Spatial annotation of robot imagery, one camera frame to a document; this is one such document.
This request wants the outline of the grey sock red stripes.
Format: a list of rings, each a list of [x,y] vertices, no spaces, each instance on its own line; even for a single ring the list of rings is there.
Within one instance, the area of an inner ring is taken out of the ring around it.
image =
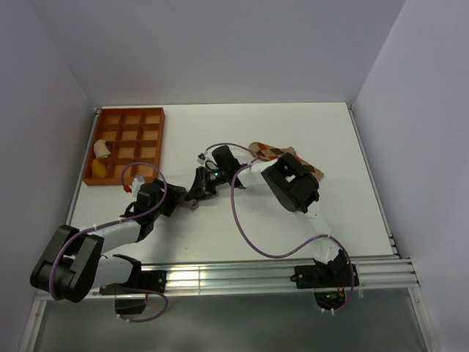
[[[199,202],[195,199],[191,199],[189,201],[185,201],[185,206],[186,206],[186,208],[188,208],[190,210],[195,210],[195,209],[198,208]]]

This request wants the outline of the tan argyle sock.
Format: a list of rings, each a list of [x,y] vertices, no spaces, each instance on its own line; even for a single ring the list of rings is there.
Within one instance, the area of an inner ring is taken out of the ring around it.
[[[287,148],[277,148],[270,146],[268,144],[263,144],[261,142],[252,142],[248,146],[249,150],[257,155],[260,161],[272,161],[280,158],[286,153],[292,154],[307,170],[312,173],[312,175],[318,180],[321,181],[324,177],[324,173],[320,171],[315,166],[311,165],[309,162],[304,161],[302,158],[298,156],[295,149],[293,147]]]

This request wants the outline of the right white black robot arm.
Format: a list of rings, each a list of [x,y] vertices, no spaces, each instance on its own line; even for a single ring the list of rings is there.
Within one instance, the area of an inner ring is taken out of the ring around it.
[[[269,259],[285,259],[310,243],[314,244],[313,261],[318,280],[331,286],[342,277],[344,268],[352,268],[350,256],[344,246],[330,235],[328,224],[320,211],[320,184],[315,176],[291,153],[272,161],[259,163],[258,157],[241,164],[232,154],[228,144],[213,144],[198,155],[201,164],[196,168],[186,202],[202,201],[214,197],[217,187],[230,186],[230,204],[234,222],[245,242],[258,254]],[[275,199],[290,213],[302,213],[306,226],[315,236],[285,254],[268,254],[256,247],[242,228],[235,207],[235,190],[266,185]]]

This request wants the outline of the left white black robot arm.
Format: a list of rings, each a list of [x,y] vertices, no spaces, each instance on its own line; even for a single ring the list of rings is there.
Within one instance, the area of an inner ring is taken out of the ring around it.
[[[139,186],[135,199],[116,220],[87,229],[58,227],[30,275],[30,284],[56,300],[81,301],[94,288],[142,293],[139,260],[109,252],[144,240],[159,216],[170,217],[187,191],[155,179]]]

